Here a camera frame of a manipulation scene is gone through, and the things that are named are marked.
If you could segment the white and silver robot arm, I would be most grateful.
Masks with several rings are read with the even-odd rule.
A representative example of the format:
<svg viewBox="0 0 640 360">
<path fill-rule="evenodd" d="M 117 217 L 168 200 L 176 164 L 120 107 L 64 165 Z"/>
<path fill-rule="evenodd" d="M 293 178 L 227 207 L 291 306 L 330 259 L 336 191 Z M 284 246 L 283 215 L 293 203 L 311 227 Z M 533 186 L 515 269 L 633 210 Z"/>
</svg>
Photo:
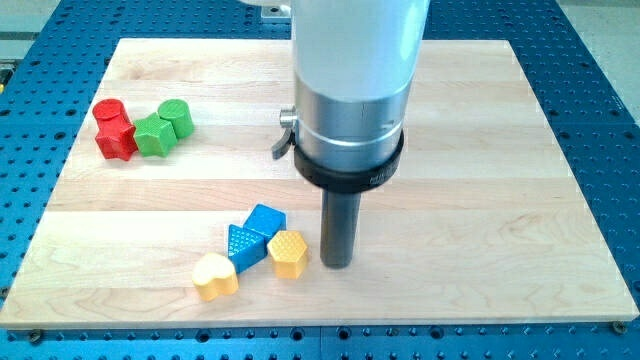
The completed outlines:
<svg viewBox="0 0 640 360">
<path fill-rule="evenodd" d="M 400 149 L 429 0 L 288 0 L 295 164 L 376 169 Z"/>
</svg>

